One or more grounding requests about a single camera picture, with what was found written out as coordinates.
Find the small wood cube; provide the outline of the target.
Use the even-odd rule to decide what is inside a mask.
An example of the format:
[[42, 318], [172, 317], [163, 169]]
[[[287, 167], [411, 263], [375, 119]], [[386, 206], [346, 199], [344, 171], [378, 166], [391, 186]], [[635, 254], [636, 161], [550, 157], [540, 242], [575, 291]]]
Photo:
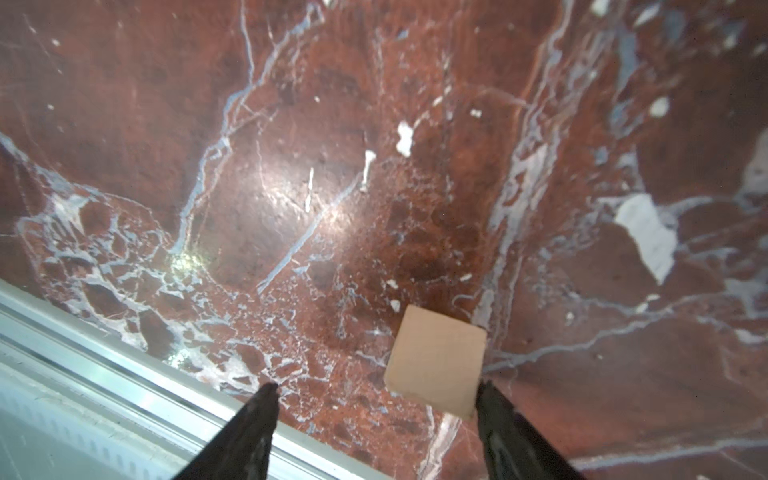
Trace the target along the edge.
[[487, 331], [409, 305], [384, 374], [387, 389], [443, 413], [469, 419], [475, 411]]

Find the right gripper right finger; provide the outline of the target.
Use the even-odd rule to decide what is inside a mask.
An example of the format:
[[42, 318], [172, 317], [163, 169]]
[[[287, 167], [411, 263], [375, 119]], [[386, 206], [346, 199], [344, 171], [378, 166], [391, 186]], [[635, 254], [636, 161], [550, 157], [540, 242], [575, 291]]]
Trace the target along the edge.
[[480, 382], [475, 407], [489, 479], [584, 479], [492, 382]]

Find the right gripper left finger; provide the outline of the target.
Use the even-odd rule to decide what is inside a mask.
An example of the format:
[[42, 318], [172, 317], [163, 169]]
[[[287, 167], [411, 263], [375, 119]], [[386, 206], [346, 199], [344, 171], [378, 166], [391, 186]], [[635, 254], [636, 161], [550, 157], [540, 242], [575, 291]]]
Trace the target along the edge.
[[265, 383], [173, 479], [267, 479], [279, 411], [278, 385]]

